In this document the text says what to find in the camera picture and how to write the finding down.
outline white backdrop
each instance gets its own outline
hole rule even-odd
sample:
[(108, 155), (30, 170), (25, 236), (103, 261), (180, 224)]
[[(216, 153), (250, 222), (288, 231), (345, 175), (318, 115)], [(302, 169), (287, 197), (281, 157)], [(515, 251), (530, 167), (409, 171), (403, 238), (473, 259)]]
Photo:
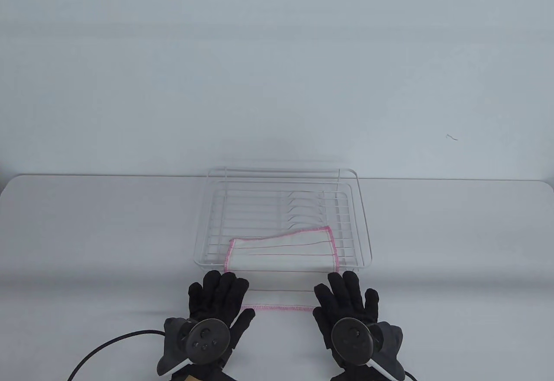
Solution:
[(253, 159), (552, 179), (552, 4), (0, 0), (2, 183)]

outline finger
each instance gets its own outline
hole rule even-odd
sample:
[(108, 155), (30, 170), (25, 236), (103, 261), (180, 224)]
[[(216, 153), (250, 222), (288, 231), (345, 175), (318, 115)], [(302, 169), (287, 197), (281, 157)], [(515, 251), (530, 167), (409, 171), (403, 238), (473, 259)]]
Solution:
[(315, 293), (315, 297), (319, 301), (319, 304), (321, 305), (325, 313), (336, 312), (336, 310), (338, 309), (337, 300), (331, 290), (327, 286), (325, 286), (325, 284), (318, 284), (313, 288), (313, 292)]
[(337, 298), (338, 305), (350, 306), (350, 296), (348, 295), (345, 281), (342, 279), (341, 275), (339, 273), (329, 273), (329, 275), (327, 275), (327, 280), (329, 280), (331, 289)]
[(227, 293), (231, 289), (233, 282), (237, 280), (237, 276), (234, 273), (227, 272), (222, 274), (219, 279), (219, 284), (216, 287), (216, 291), (213, 294), (213, 304), (219, 307), (222, 307)]
[(202, 301), (202, 286), (200, 283), (192, 283), (188, 287), (188, 310), (190, 313), (196, 312), (200, 307), (200, 302)]
[(360, 292), (360, 280), (356, 273), (353, 271), (345, 271), (342, 274), (342, 280), (344, 280), (346, 285), (346, 290), (348, 290), (348, 295), (350, 296), (350, 302), (354, 307), (356, 312), (364, 311), (364, 301), (362, 300), (362, 292)]
[(237, 343), (241, 339), (242, 334), (248, 327), (250, 326), (250, 323), (252, 319), (254, 319), (254, 316), (256, 316), (256, 312), (254, 309), (245, 309), (243, 312), (239, 315), (237, 318), (235, 324), (230, 329), (231, 332), (231, 340), (230, 340), (230, 347), (235, 349), (237, 347)]
[(372, 288), (366, 290), (366, 313), (372, 321), (379, 318), (379, 294)]
[(323, 341), (325, 342), (325, 347), (327, 349), (331, 349), (332, 342), (331, 342), (331, 324), (327, 320), (327, 317), (325, 316), (325, 312), (322, 308), (316, 307), (313, 309), (313, 317), (315, 318), (315, 321), (317, 322), (317, 326), (319, 327), (319, 331), (323, 335)]
[(223, 306), (226, 312), (229, 313), (229, 324), (233, 322), (234, 318), (241, 311), (244, 294), (246, 294), (249, 285), (248, 280), (245, 278), (237, 278), (229, 289)]
[(202, 304), (210, 306), (212, 304), (213, 294), (219, 284), (221, 274), (217, 270), (212, 270), (206, 273), (202, 282)]

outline dish rack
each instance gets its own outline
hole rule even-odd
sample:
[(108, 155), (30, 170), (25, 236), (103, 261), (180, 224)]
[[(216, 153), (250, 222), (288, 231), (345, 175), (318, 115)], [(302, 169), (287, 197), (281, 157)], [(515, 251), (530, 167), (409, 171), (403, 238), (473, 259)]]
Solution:
[(351, 169), (214, 168), (198, 221), (194, 261), (223, 271), (229, 241), (330, 226), (341, 271), (372, 260), (358, 175)]

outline black cable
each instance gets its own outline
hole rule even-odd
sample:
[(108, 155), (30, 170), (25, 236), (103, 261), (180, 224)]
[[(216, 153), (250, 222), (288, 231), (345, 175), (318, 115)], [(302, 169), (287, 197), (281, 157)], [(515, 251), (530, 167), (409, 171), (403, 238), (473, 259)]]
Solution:
[(144, 334), (148, 334), (148, 333), (152, 333), (154, 335), (162, 335), (162, 336), (166, 335), (166, 333), (162, 332), (162, 331), (156, 331), (154, 329), (147, 329), (145, 331), (131, 332), (131, 333), (127, 333), (125, 335), (118, 336), (117, 338), (113, 338), (111, 341), (107, 341), (106, 343), (103, 343), (102, 345), (97, 347), (95, 350), (93, 350), (91, 353), (89, 353), (89, 355), (84, 357), (83, 360), (81, 362), (79, 362), (79, 364), (75, 367), (75, 369), (73, 370), (73, 372), (69, 376), (68, 381), (72, 381), (73, 378), (75, 378), (75, 375), (76, 375), (77, 371), (79, 371), (79, 369), (81, 369), (81, 367), (85, 364), (85, 362), (87, 362), (93, 355), (95, 355), (96, 352), (101, 351), (103, 348), (105, 348), (105, 347), (107, 347), (107, 346), (109, 346), (113, 343), (116, 343), (118, 341), (122, 341), (123, 339), (127, 339), (127, 338), (130, 338), (132, 336), (137, 336), (137, 335), (144, 335)]
[(408, 375), (408, 377), (410, 377), (411, 379), (413, 379), (413, 381), (417, 381), (417, 379), (411, 375), (408, 371), (404, 371), (406, 373), (406, 375)]

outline pink stitched edge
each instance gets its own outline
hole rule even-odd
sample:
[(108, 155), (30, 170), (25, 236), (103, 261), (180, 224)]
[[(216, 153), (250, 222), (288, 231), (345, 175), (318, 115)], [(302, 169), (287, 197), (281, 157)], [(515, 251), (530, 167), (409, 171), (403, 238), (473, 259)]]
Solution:
[(315, 306), (278, 306), (277, 304), (244, 304), (241, 310), (298, 310), (299, 312), (311, 312)]
[[(271, 237), (261, 237), (261, 238), (239, 238), (242, 241), (261, 241), (261, 240), (269, 240), (271, 238), (278, 238), (278, 237), (284, 237), (287, 235), (295, 235), (295, 234), (301, 234), (303, 232), (313, 232), (313, 231), (322, 231), (326, 230), (329, 233), (329, 236), (331, 237), (331, 245), (333, 247), (333, 257), (335, 259), (335, 271), (338, 272), (338, 253), (337, 253), (337, 247), (335, 245), (335, 238), (333, 237), (333, 231), (331, 231), (330, 226), (321, 226), (319, 228), (312, 228), (308, 230), (299, 230), (295, 232), (290, 232), (289, 234), (280, 234), (280, 235), (274, 235)], [(223, 263), (223, 271), (226, 273), (229, 271), (229, 259), (231, 256), (231, 252), (233, 251), (233, 248), (235, 246), (235, 240), (238, 238), (233, 238), (229, 241), (229, 250), (227, 250), (227, 255), (225, 256), (225, 262)]]
[[(292, 232), (291, 234), (283, 234), (279, 236), (285, 236), (285, 235), (295, 235), (300, 234), (301, 232), (310, 232), (310, 231), (321, 231), (326, 230), (329, 233), (330, 240), (331, 240), (331, 246), (333, 248), (333, 258), (335, 260), (335, 272), (338, 273), (340, 270), (340, 265), (338, 263), (338, 252), (337, 252), (337, 246), (335, 244), (335, 237), (333, 236), (333, 231), (331, 230), (330, 226), (322, 226), (319, 228), (314, 228), (310, 230), (300, 230), (297, 232)], [(269, 238), (276, 238), (276, 237), (265, 237), (265, 238), (249, 238), (249, 239), (242, 239), (244, 241), (259, 241), (259, 240), (267, 240)], [(229, 250), (227, 251), (227, 256), (225, 256), (225, 263), (223, 265), (223, 270), (225, 272), (229, 271), (229, 258), (231, 256), (231, 252), (233, 251), (233, 248), (235, 246), (235, 238), (229, 241)], [(275, 304), (246, 304), (241, 307), (242, 310), (244, 309), (254, 309), (254, 310), (298, 310), (300, 312), (311, 312), (313, 310), (313, 306), (278, 306)]]
[(333, 236), (333, 231), (331, 230), (330, 226), (327, 225), (325, 228), (327, 229), (327, 232), (331, 237), (331, 245), (333, 247), (333, 255), (335, 259), (335, 272), (338, 273), (340, 270), (340, 264), (338, 262), (338, 252), (337, 252), (337, 245), (335, 244), (335, 237)]
[(226, 273), (229, 271), (229, 259), (231, 258), (231, 251), (235, 246), (235, 238), (229, 241), (229, 250), (227, 250), (227, 255), (225, 256), (225, 262), (223, 263), (223, 271)]

